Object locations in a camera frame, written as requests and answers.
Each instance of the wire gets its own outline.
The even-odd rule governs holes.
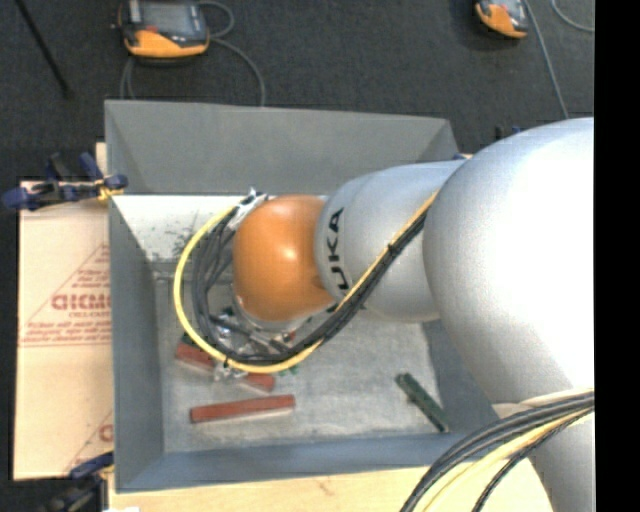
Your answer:
[[[265,85],[264,77],[260,72],[260,69],[258,68],[256,63],[240,48],[222,39],[222,37],[229,34],[235,27],[236,19],[233,14],[233,11],[226,5],[220,2],[216,2],[214,0],[202,0],[198,2],[198,4],[202,7],[216,7],[224,11],[225,14],[227,15],[227,18],[228,18],[227,25],[223,29],[212,33],[210,35],[210,41],[236,54],[238,57],[240,57],[241,60],[243,60],[249,66],[249,68],[251,69],[251,72],[253,73],[253,75],[255,76],[258,82],[258,89],[259,89],[258,106],[264,107],[267,103],[267,88]],[[129,57],[127,59],[127,62],[124,65],[122,74],[120,76],[120,88],[119,88],[120,99],[126,99],[127,95],[130,99],[136,99],[136,95],[133,90],[133,79],[132,79],[135,63],[136,63],[135,58]]]
[[[298,354],[297,356],[294,356],[290,360],[283,363],[268,365],[268,366],[247,365],[247,364],[243,364],[243,363],[229,359],[227,354],[219,350],[216,350],[209,343],[207,343],[200,336],[200,334],[195,331],[195,329],[189,322],[189,319],[187,318],[186,313],[184,312],[184,307],[182,304],[182,277],[184,274],[185,266],[187,264],[187,260],[189,259],[189,256],[193,251],[193,249],[195,248],[195,246],[209,232],[209,230],[212,229],[216,224],[218,224],[224,217],[228,216],[230,213],[233,213],[234,210],[236,210],[236,208],[237,206],[231,207],[219,213],[218,215],[213,216],[196,232],[196,234],[187,243],[184,251],[182,252],[182,255],[180,256],[180,259],[178,260],[178,265],[176,267],[176,273],[175,273],[174,283],[173,283],[173,301],[176,309],[176,314],[178,315],[178,319],[180,320],[182,327],[184,328],[185,332],[189,335],[189,337],[202,350],[207,352],[210,356],[214,357],[219,361],[224,362],[228,366],[232,368],[236,368],[238,370],[242,370],[242,371],[253,371],[253,372],[261,372],[261,373],[270,373],[270,372],[286,370],[291,366],[297,364],[299,361],[302,361],[305,357],[307,357],[308,354],[310,354],[311,352],[313,352],[313,350],[315,350],[315,348],[319,345],[319,343],[317,343],[316,345],[312,345],[306,350],[300,352],[300,354]]]
[[[238,55],[251,68],[251,71],[253,72],[253,74],[256,77],[256,80],[258,81],[258,87],[260,88],[259,106],[264,107],[265,104],[267,103],[267,91],[264,83],[264,78],[262,77],[262,73],[258,69],[258,66],[240,48],[222,39],[222,37],[226,36],[229,32],[231,32],[233,30],[233,27],[235,26],[235,16],[233,14],[233,11],[229,9],[229,7],[227,7],[226,5],[221,4],[220,2],[216,2],[214,0],[201,0],[198,3],[202,7],[217,7],[218,9],[221,9],[226,13],[227,17],[229,18],[229,22],[227,26],[224,29],[218,32],[215,32],[214,34],[211,34],[211,41],[220,46],[223,46],[224,48],[227,48],[228,50]]]
[[[558,7],[558,5],[556,4],[556,0],[549,0],[549,3],[551,4],[551,8],[554,10],[554,12],[560,17],[560,19],[562,19],[562,21],[564,21],[567,25],[572,26],[573,28],[577,29],[577,30],[582,30],[584,32],[595,32],[596,29],[595,27],[588,27],[586,25],[581,25],[580,23],[576,23],[575,21],[573,21],[571,18],[569,18],[566,14],[564,14],[560,8]]]
[[[531,6],[529,5],[528,0],[522,0],[524,5],[529,12],[529,17],[531,18],[531,23],[533,24],[533,28],[536,33],[536,37],[538,38],[538,42],[540,43],[540,48],[542,49],[542,55],[544,57],[544,62],[547,65],[547,69],[549,71],[549,76],[551,78],[551,84],[553,85],[553,90],[556,93],[556,97],[558,98],[558,102],[560,103],[560,108],[562,109],[562,115],[565,119],[569,119],[569,112],[567,110],[567,106],[564,103],[564,99],[562,97],[562,92],[560,91],[560,86],[558,85],[558,80],[556,79],[556,73],[553,70],[553,64],[551,63],[551,58],[549,57],[549,52],[547,51],[547,47],[544,43],[544,38],[542,37],[542,32],[540,32],[540,27],[538,26],[538,22],[536,20],[533,11],[531,10]]]
[[[531,452],[533,452],[533,450],[535,450],[538,446],[540,446],[542,443],[544,443],[545,441],[547,441],[551,437],[553,437],[556,434],[560,433],[562,430],[565,430],[567,427],[570,427],[574,423],[576,423],[579,420],[583,419],[584,416],[586,416],[587,414],[590,414],[590,413],[591,413],[591,411],[587,410],[582,414],[576,415],[575,417],[567,420],[566,422],[562,423],[561,425],[558,425],[557,427],[555,427],[555,428],[551,429],[550,431],[546,432],[544,435],[541,435],[536,441],[532,442],[529,446],[525,446],[525,447],[521,448],[520,450],[518,450],[517,452],[515,452],[512,455],[511,459],[509,459],[509,462],[507,462],[507,464],[505,464],[500,469],[500,471],[498,471],[493,476],[491,481],[484,488],[484,490],[482,491],[482,494],[480,495],[480,497],[476,501],[476,504],[474,505],[473,510],[471,512],[481,512],[481,510],[483,509],[483,507],[486,504],[487,500],[489,499],[489,496],[491,496],[491,493],[495,490],[495,488],[502,481],[502,479],[518,463],[522,462],[523,459],[528,457],[529,454]]]
[[[260,88],[260,100],[259,100],[258,106],[264,107],[267,103],[267,89],[265,86],[264,78],[262,77],[262,73],[260,73],[260,70],[258,69],[258,66],[256,66],[255,62],[253,62],[253,60],[251,60],[251,58],[246,53],[244,53],[240,48],[231,44],[228,41],[225,41],[223,39],[212,39],[212,41],[237,54],[251,68],[251,71],[253,71],[253,74],[255,75],[256,80],[258,81],[258,87]]]
[[[575,422],[578,418],[583,417],[585,414],[590,413],[590,409],[578,411],[573,414],[566,415],[560,419],[545,423],[542,426],[534,428],[514,440],[505,443],[498,448],[494,449],[487,455],[485,455],[479,461],[471,464],[465,468],[460,474],[451,478],[442,488],[434,493],[432,497],[429,497],[425,501],[423,511],[436,511],[456,489],[463,486],[466,482],[472,481],[475,477],[483,474],[488,469],[493,469],[495,466],[502,466],[499,473],[504,472],[506,468],[512,468],[509,460],[505,460],[505,457],[511,457],[516,453],[527,452],[532,447],[537,446],[537,443],[541,440],[548,439],[547,435],[551,432],[559,432],[562,427],[568,426]]]
[[[461,462],[499,442],[510,441],[523,433],[566,417],[568,414],[592,407],[594,392],[590,390],[571,398],[559,399],[548,405],[529,409],[498,420],[472,433],[445,452],[418,482],[401,512],[413,511],[425,494],[440,480],[450,477],[450,472]]]
[[[62,91],[63,97],[65,99],[73,98],[73,96],[74,96],[73,89],[71,89],[71,87],[69,86],[68,82],[65,80],[64,75],[60,71],[60,68],[58,67],[58,64],[56,63],[56,60],[53,57],[53,55],[51,54],[51,51],[49,50],[49,47],[47,46],[47,43],[45,42],[44,38],[42,37],[42,34],[40,33],[40,30],[38,29],[38,26],[36,25],[35,21],[33,20],[33,17],[31,16],[31,13],[29,12],[29,9],[27,9],[27,6],[25,5],[23,0],[15,0],[15,4],[18,7],[18,10],[20,11],[20,14],[22,15],[22,18],[24,19],[25,23],[29,27],[29,30],[31,31],[31,35],[36,40],[36,43],[38,44],[38,48],[40,48],[40,51],[42,52],[42,55],[44,56],[45,60],[47,61],[47,64],[49,65],[49,69],[51,69],[51,72],[53,73],[53,76],[55,77],[56,81],[58,82],[58,85],[60,86],[60,90]]]
[[[304,337],[304,339],[297,342],[293,347],[285,348],[278,354],[240,353],[220,343],[215,326],[211,326],[210,324],[211,321],[215,322],[217,318],[208,312],[208,303],[206,298],[207,290],[203,290],[202,288],[198,288],[196,290],[192,289],[193,307],[196,313],[196,320],[198,321],[201,330],[206,333],[206,339],[204,339],[202,335],[193,328],[184,311],[181,298],[182,280],[184,267],[186,266],[192,251],[207,236],[209,236],[208,242],[218,245],[219,250],[221,240],[220,236],[222,232],[220,230],[224,230],[225,225],[233,218],[238,207],[222,212],[221,214],[212,217],[198,230],[198,232],[196,232],[185,247],[178,261],[174,277],[173,292],[174,305],[180,323],[184,327],[188,336],[198,346],[200,346],[200,348],[228,366],[238,370],[256,373],[272,373],[291,368],[308,357],[320,345],[333,338],[357,314],[357,312],[360,311],[361,306],[369,297],[380,279],[384,276],[391,263],[395,261],[395,259],[401,254],[402,250],[422,230],[427,211],[433,204],[436,196],[437,192],[433,193],[420,206],[420,208],[416,210],[409,221],[407,221],[407,223],[393,236],[391,242],[380,252],[375,261],[363,273],[356,284],[351,287],[347,295],[343,297],[332,315],[318,328],[313,330],[313,332]],[[196,258],[194,261],[194,284],[192,286],[196,287],[201,286],[201,283],[199,282],[199,277],[201,276],[199,274],[196,276],[195,272],[199,273],[201,271],[202,262],[206,257],[211,257],[212,254],[216,253],[216,251],[211,249],[211,246],[207,246],[207,242],[203,243],[200,250],[204,250],[204,257],[202,259]],[[211,270],[208,274],[205,273],[204,281],[207,282],[207,285],[213,284],[213,277],[220,271],[220,268],[216,268],[220,263],[217,256],[213,263],[214,265],[212,265],[212,268],[214,270]],[[264,343],[257,340],[255,337],[250,339]],[[267,340],[266,344],[271,346],[280,346],[282,345],[282,342],[276,339],[271,339]]]
[[[531,5],[529,5],[529,1],[528,0],[522,0],[523,4],[525,5],[528,13],[529,13],[529,17],[531,18],[531,23],[533,25],[534,31],[536,33],[536,37],[538,38],[538,42],[540,43],[540,48],[542,49],[542,55],[544,57],[544,62],[547,66],[547,70],[549,71],[549,76],[551,78],[551,84],[553,85],[553,90],[556,94],[556,97],[558,98],[558,102],[560,103],[560,108],[562,109],[562,115],[564,116],[565,119],[569,119],[569,111],[567,110],[567,106],[564,102],[564,98],[562,97],[562,92],[560,90],[560,86],[558,85],[558,80],[556,78],[556,73],[553,69],[553,64],[551,63],[551,57],[549,56],[549,52],[547,50],[546,44],[544,42],[544,38],[542,37],[542,32],[540,31],[540,26],[538,25],[538,21],[536,20],[535,14],[533,13],[533,10],[531,9]],[[575,21],[571,20],[569,17],[567,17],[562,11],[560,11],[560,9],[558,8],[557,4],[556,4],[556,0],[549,0],[551,7],[553,8],[554,12],[568,25],[578,29],[578,30],[583,30],[586,32],[595,32],[595,28],[593,27],[586,27],[584,25],[580,25],[579,23],[576,23]]]

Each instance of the red wooden block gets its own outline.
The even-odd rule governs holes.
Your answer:
[[[222,402],[218,404],[193,407],[190,411],[192,423],[214,421],[228,418],[241,418],[260,413],[293,409],[296,405],[293,395],[266,396],[238,400],[236,402]]]

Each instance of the wooden block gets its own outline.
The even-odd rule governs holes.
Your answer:
[[[242,380],[242,383],[270,393],[276,385],[276,379],[268,373],[248,373]]]
[[[266,396],[193,407],[190,411],[190,417],[192,423],[200,423],[293,409],[295,405],[296,401],[293,395]]]
[[[178,343],[176,348],[176,359],[183,361],[192,366],[204,368],[205,370],[212,370],[215,366],[215,361],[211,359],[209,354],[204,350],[189,345],[187,343]]]

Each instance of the clamp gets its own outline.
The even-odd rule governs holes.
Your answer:
[[[113,464],[113,452],[108,452],[73,468],[68,475],[72,485],[47,504],[39,506],[36,512],[79,512],[87,510],[85,505],[92,501],[96,510],[105,510],[109,495],[102,472]]]
[[[45,206],[77,202],[97,198],[106,201],[111,195],[122,193],[129,184],[123,174],[105,177],[95,159],[87,152],[79,157],[79,163],[88,178],[88,183],[62,183],[62,176],[69,175],[58,153],[49,157],[45,166],[45,180],[29,189],[15,187],[2,194],[2,202],[12,210],[34,211]]]

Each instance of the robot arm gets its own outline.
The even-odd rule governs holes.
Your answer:
[[[224,260],[233,268],[230,312],[250,352],[232,354],[237,367],[273,371],[308,356],[349,316],[333,330],[322,324],[306,344],[292,342],[297,331],[316,315],[331,323],[361,276],[378,272],[354,311],[441,319],[493,403],[593,388],[593,143],[592,119],[555,123],[469,160],[363,176],[328,198],[274,198],[234,233],[214,233],[214,242],[235,236]],[[420,231],[400,246],[420,208]],[[234,357],[219,358],[233,366]],[[558,512],[595,509],[594,425],[571,430],[536,457]]]

